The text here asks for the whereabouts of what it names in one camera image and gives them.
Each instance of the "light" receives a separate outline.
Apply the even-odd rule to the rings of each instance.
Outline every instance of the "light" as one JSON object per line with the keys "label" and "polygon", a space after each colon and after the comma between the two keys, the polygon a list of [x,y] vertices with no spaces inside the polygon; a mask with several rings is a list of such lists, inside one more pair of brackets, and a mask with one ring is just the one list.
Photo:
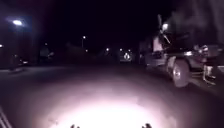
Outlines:
{"label": "light", "polygon": [[72,124],[80,128],[141,128],[146,122],[152,122],[140,106],[104,103],[69,112],[63,121],[52,128],[70,128]]}
{"label": "light", "polygon": [[124,59],[125,59],[125,60],[130,60],[131,57],[130,57],[130,55],[129,55],[128,53],[125,53],[125,54],[124,54]]}
{"label": "light", "polygon": [[28,64],[28,61],[23,61],[23,64]]}
{"label": "light", "polygon": [[189,51],[189,52],[185,52],[184,55],[185,55],[185,56],[192,56],[192,55],[193,55],[193,52],[191,52],[191,51]]}
{"label": "light", "polygon": [[22,23],[21,20],[13,20],[12,22],[13,22],[13,24],[16,25],[16,26],[22,26],[22,25],[23,25],[23,23]]}
{"label": "light", "polygon": [[165,24],[163,24],[163,26],[162,26],[162,30],[165,31],[165,30],[168,29],[168,27],[169,27],[169,24],[165,23]]}

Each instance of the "dark sky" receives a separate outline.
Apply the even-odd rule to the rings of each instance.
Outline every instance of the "dark sky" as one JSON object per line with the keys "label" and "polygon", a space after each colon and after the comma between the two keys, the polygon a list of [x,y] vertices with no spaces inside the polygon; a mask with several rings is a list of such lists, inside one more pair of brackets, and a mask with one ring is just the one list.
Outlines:
{"label": "dark sky", "polygon": [[168,15],[172,0],[2,0],[38,20],[42,41],[59,47],[134,46],[155,32],[157,14]]}

